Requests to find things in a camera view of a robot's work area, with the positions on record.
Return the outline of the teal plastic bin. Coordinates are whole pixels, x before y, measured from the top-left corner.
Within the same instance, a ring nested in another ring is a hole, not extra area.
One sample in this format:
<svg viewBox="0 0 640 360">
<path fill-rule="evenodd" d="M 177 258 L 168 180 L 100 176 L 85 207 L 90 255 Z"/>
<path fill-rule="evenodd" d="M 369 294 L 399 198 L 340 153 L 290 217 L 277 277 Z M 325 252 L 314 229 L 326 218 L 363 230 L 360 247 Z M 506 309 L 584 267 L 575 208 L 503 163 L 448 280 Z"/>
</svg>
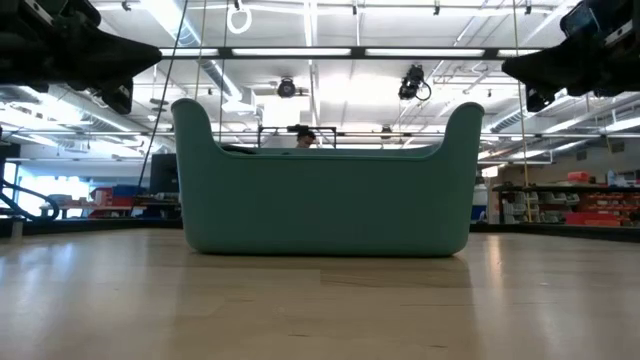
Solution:
<svg viewBox="0 0 640 360">
<path fill-rule="evenodd" d="M 207 254 L 447 257 L 467 244 L 484 109 L 408 150 L 228 153 L 185 98 L 171 108 L 187 243 Z"/>
</svg>

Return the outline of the black aluminium table frame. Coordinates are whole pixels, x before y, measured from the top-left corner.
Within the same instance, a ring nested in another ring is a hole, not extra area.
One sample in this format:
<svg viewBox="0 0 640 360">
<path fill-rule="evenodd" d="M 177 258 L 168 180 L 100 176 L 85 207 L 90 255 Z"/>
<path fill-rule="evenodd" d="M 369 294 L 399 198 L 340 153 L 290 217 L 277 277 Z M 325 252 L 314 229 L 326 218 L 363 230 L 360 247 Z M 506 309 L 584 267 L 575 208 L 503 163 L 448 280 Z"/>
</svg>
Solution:
<svg viewBox="0 0 640 360">
<path fill-rule="evenodd" d="M 76 232 L 114 231 L 125 229 L 182 229 L 180 220 L 158 219 L 93 219 L 32 222 L 22 219 L 0 219 L 0 238 L 9 238 L 15 224 L 22 226 L 22 235 L 46 235 Z M 541 236 L 583 238 L 601 241 L 640 244 L 640 228 L 596 227 L 553 224 L 471 224 L 470 233 L 517 233 Z"/>
</svg>

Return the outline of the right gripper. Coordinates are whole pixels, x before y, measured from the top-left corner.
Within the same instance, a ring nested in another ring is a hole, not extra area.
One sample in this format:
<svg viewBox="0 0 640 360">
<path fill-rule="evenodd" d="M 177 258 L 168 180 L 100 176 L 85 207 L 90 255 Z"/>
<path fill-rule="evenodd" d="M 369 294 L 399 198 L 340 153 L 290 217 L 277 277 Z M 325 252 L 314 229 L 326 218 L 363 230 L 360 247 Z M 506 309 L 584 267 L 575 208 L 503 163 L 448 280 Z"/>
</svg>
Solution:
<svg viewBox="0 0 640 360">
<path fill-rule="evenodd" d="M 640 91 L 640 0 L 592 1 L 597 33 L 581 32 L 502 64 L 506 74 L 525 84 L 528 111 L 548 107 L 562 90 L 574 97 Z"/>
</svg>

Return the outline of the shelf with red bins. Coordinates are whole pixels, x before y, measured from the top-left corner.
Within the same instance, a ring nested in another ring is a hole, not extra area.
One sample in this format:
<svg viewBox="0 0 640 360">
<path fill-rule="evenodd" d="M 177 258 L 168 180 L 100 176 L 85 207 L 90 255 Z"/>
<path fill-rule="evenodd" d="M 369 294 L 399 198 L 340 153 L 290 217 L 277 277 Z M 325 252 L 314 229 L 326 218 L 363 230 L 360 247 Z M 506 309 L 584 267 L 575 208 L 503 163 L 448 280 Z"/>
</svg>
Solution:
<svg viewBox="0 0 640 360">
<path fill-rule="evenodd" d="M 565 182 L 505 182 L 493 191 L 500 224 L 631 227 L 640 223 L 640 179 L 613 174 L 599 183 L 586 172 L 573 172 Z"/>
</svg>

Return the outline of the black overhead beam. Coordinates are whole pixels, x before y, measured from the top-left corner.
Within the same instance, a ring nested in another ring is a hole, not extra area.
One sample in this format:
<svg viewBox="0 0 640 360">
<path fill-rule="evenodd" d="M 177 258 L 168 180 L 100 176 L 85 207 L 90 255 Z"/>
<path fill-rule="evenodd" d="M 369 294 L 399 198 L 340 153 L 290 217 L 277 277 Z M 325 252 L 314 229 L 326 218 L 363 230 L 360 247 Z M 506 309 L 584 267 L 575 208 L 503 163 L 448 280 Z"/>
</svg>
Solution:
<svg viewBox="0 0 640 360">
<path fill-rule="evenodd" d="M 489 60 L 501 61 L 527 55 L 542 48 L 470 47 L 180 47 L 161 48 L 165 60 L 196 59 L 394 59 L 394 60 Z"/>
</svg>

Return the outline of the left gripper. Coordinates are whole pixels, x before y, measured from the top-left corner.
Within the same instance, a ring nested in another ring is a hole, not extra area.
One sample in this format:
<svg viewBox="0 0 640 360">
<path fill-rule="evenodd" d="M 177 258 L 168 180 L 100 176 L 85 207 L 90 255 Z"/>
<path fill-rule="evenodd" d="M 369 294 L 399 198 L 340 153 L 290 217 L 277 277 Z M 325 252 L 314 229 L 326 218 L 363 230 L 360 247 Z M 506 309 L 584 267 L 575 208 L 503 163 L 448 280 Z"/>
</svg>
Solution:
<svg viewBox="0 0 640 360">
<path fill-rule="evenodd" d="M 52 84 L 86 91 L 120 114 L 133 80 L 161 60 L 152 45 L 99 28 L 89 0 L 0 0 L 0 85 L 44 93 Z"/>
</svg>

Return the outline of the black computer monitor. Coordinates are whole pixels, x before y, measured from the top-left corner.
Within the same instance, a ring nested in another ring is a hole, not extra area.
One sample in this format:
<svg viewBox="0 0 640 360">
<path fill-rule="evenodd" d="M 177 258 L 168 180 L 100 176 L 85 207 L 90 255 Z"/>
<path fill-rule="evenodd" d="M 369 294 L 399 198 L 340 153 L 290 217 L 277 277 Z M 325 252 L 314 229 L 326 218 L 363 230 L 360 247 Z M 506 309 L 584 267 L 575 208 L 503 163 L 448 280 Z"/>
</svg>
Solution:
<svg viewBox="0 0 640 360">
<path fill-rule="evenodd" d="M 175 154 L 152 155 L 149 191 L 152 194 L 179 192 L 177 158 Z"/>
</svg>

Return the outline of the red and blue storage bins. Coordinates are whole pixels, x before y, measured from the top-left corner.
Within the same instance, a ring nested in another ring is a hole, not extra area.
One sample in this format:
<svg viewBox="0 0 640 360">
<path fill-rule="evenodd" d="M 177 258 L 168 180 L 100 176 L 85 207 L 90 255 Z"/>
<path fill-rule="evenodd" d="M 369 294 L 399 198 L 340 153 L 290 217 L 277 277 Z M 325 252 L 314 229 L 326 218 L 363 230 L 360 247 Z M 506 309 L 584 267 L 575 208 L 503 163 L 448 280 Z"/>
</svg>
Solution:
<svg viewBox="0 0 640 360">
<path fill-rule="evenodd" d="M 130 217 L 141 209 L 137 196 L 143 188 L 135 185 L 114 185 L 96 187 L 91 193 L 89 218 Z"/>
</svg>

